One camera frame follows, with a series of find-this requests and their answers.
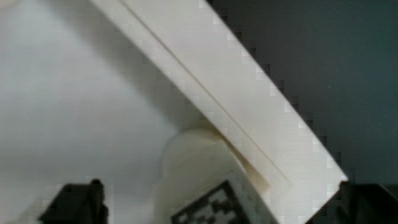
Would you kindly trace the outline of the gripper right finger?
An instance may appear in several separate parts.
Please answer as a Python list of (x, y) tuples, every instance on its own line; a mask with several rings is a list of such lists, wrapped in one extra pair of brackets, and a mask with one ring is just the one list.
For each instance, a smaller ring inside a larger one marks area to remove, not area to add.
[(398, 184), (343, 182), (305, 224), (398, 224)]

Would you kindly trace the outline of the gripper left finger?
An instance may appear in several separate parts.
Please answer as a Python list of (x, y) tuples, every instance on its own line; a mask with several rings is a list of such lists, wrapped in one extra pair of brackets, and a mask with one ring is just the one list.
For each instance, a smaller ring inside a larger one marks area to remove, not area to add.
[(97, 179), (64, 185), (37, 220), (42, 224), (108, 224), (105, 186)]

